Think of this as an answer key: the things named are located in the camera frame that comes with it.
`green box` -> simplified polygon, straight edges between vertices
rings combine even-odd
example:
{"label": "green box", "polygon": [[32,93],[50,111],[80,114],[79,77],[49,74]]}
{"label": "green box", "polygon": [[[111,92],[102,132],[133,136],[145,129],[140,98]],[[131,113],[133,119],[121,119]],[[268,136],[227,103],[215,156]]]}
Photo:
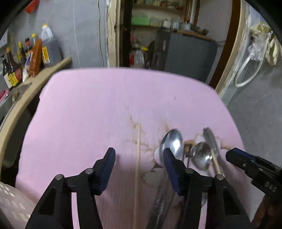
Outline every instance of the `green box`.
{"label": "green box", "polygon": [[149,26],[149,23],[150,23],[150,19],[146,17],[132,17],[131,18],[132,25]]}

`white hose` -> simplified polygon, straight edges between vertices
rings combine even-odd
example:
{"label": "white hose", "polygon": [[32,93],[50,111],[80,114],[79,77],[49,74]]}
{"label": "white hose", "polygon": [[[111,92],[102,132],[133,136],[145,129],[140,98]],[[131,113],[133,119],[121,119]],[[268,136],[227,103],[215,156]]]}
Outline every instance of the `white hose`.
{"label": "white hose", "polygon": [[[266,42],[265,42],[265,49],[264,49],[264,56],[265,56],[265,53],[266,53],[266,49],[267,49],[267,44],[268,44],[268,41],[269,39],[267,38],[266,39]],[[245,80],[244,82],[241,82],[241,83],[237,83],[237,80],[238,80],[238,77],[240,76],[240,74],[242,73],[242,71],[244,70],[244,68],[247,66],[247,64],[249,63],[249,61],[251,60],[251,54],[249,54],[249,56],[247,57],[247,59],[244,61],[244,63],[242,64],[242,66],[239,68],[238,72],[236,73],[235,75],[235,78],[234,78],[234,84],[236,87],[243,87],[245,86],[246,84],[248,84],[256,75],[257,73],[259,72],[262,64],[263,64],[263,60],[261,60],[259,62],[259,66],[257,68],[257,70],[255,71],[255,73],[250,77],[248,78],[247,80]]]}

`plastic jug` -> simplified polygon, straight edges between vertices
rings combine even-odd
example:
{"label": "plastic jug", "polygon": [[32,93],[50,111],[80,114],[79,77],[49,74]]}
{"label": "plastic jug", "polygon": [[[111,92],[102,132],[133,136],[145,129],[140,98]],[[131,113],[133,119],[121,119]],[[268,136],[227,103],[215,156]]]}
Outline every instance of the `plastic jug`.
{"label": "plastic jug", "polygon": [[58,40],[53,37],[51,29],[47,24],[42,27],[42,59],[45,67],[59,63],[62,58],[60,55]]}

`bottle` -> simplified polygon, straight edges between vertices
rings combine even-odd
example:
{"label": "bottle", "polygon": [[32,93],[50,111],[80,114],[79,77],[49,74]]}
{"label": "bottle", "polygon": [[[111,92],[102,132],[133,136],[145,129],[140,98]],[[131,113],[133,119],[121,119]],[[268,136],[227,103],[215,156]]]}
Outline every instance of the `bottle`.
{"label": "bottle", "polygon": [[32,53],[32,46],[30,44],[29,38],[25,39],[25,57],[28,58],[29,55]]}
{"label": "bottle", "polygon": [[8,62],[11,66],[11,68],[8,70],[9,81],[15,87],[18,84],[20,84],[20,82],[23,79],[21,73],[21,66],[14,61],[10,48],[7,48],[6,52],[7,52]]}
{"label": "bottle", "polygon": [[47,24],[42,27],[42,59],[45,67],[51,67],[59,63],[62,58],[60,55],[58,40],[53,37],[51,29]]}
{"label": "bottle", "polygon": [[33,33],[33,34],[31,35],[31,39],[32,39],[32,46],[34,47],[34,46],[35,46],[35,43],[36,43],[36,41],[37,41],[37,39],[38,39],[38,35],[37,35],[36,33]]}
{"label": "bottle", "polygon": [[8,77],[8,71],[9,68],[11,68],[11,66],[9,65],[9,63],[7,62],[7,60],[4,58],[4,55],[1,56],[3,58],[3,62],[2,62],[2,66],[3,66],[3,78],[6,82],[6,85],[8,87],[9,90],[12,90],[14,87],[13,85],[10,83],[9,81],[9,77]]}
{"label": "bottle", "polygon": [[27,58],[25,56],[25,50],[23,48],[23,43],[22,42],[19,42],[18,43],[18,46],[19,46],[19,50],[21,51],[21,55],[23,56],[23,60],[24,62],[26,62]]}
{"label": "bottle", "polygon": [[18,64],[21,66],[21,70],[23,70],[23,68],[25,67],[25,60],[20,50],[17,51],[17,59],[18,59]]}

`wooden stick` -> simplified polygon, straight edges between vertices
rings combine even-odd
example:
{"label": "wooden stick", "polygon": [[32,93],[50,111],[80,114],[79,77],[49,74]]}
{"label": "wooden stick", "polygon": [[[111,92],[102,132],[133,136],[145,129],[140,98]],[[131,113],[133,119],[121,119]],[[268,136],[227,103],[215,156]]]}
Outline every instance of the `wooden stick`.
{"label": "wooden stick", "polygon": [[215,156],[215,153],[214,153],[213,149],[211,149],[211,156],[212,156],[212,161],[213,161],[213,165],[214,165],[216,174],[221,174],[222,175],[222,173],[220,171],[220,168],[219,168],[219,164],[218,164],[217,158]]}
{"label": "wooden stick", "polygon": [[136,168],[135,168],[135,193],[134,193],[134,212],[133,212],[133,229],[137,229],[137,210],[138,210],[138,191],[139,191],[139,173],[140,173],[140,142],[141,142],[141,124],[137,124],[137,153],[136,153]]}

